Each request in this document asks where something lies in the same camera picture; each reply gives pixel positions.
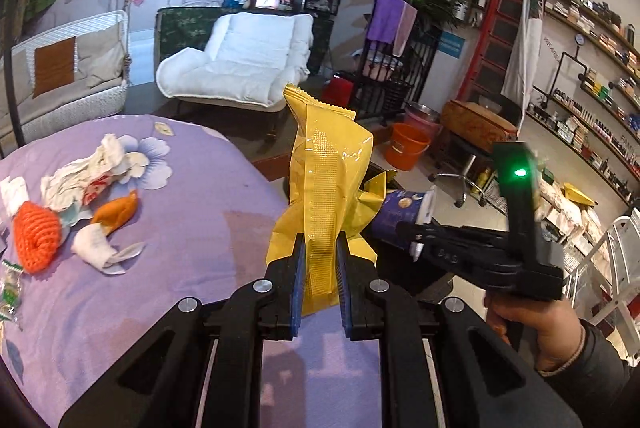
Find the pink towel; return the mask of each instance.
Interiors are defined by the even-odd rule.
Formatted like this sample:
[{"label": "pink towel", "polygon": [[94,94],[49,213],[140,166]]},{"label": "pink towel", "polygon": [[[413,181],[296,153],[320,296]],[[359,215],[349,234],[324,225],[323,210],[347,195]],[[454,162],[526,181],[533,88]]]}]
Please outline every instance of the pink towel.
[{"label": "pink towel", "polygon": [[409,34],[411,29],[414,28],[415,17],[418,11],[411,7],[408,3],[404,4],[402,9],[402,16],[400,16],[400,23],[398,24],[398,30],[396,30],[396,39],[394,40],[394,56],[399,58],[404,52],[406,42],[409,41]]}]

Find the black metal rack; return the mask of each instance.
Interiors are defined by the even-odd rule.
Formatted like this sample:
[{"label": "black metal rack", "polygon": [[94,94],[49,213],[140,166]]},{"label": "black metal rack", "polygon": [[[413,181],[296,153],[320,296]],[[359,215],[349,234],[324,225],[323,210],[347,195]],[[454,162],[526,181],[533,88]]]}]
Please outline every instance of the black metal rack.
[{"label": "black metal rack", "polygon": [[349,108],[356,111],[356,119],[390,119],[399,114],[406,103],[417,102],[441,35],[442,29],[433,25],[424,29],[417,18],[399,57],[393,55],[393,44],[365,39],[349,101]]}]

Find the purple tablecloth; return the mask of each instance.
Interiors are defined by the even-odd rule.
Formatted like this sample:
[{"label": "purple tablecloth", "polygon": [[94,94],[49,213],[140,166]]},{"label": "purple tablecloth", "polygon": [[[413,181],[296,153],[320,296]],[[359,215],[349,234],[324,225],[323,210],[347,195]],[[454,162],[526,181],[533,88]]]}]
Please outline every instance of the purple tablecloth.
[{"label": "purple tablecloth", "polygon": [[[0,161],[0,180],[23,176],[40,203],[41,177],[91,155],[106,133],[131,136],[151,160],[137,180],[136,215],[110,236],[116,248],[142,241],[145,251],[125,263],[126,274],[105,276],[70,252],[81,222],[46,271],[24,278],[24,331],[5,326],[2,358],[52,427],[179,299],[225,299],[262,276],[271,229],[286,207],[216,132],[148,115],[86,122],[35,141]],[[7,224],[1,203],[0,213]],[[4,256],[16,261],[11,233],[6,239]],[[293,342],[267,342],[263,367],[262,428],[380,425],[378,344],[349,342],[336,307],[303,318]]]}]

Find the human hand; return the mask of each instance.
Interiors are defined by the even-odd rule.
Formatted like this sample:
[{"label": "human hand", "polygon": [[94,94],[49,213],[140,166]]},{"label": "human hand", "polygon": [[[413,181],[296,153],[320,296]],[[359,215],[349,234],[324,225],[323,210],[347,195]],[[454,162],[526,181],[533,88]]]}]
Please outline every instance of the human hand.
[{"label": "human hand", "polygon": [[486,322],[505,342],[507,323],[519,322],[538,332],[540,353],[536,368],[552,372],[569,361],[582,342],[582,331],[578,316],[566,300],[538,302],[507,294],[487,293]]}]

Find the yellow plastic wrapper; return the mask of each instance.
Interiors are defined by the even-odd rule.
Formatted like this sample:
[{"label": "yellow plastic wrapper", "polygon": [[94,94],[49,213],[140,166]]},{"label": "yellow plastic wrapper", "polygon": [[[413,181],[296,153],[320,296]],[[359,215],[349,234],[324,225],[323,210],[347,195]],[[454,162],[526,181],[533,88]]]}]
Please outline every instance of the yellow plastic wrapper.
[{"label": "yellow plastic wrapper", "polygon": [[304,232],[306,281],[302,313],[338,304],[335,240],[345,231],[351,254],[376,262],[360,236],[385,200],[386,172],[360,183],[369,166],[373,135],[354,122],[355,112],[322,103],[287,85],[284,97],[298,122],[289,167],[289,207],[278,219],[267,264],[291,256]]}]

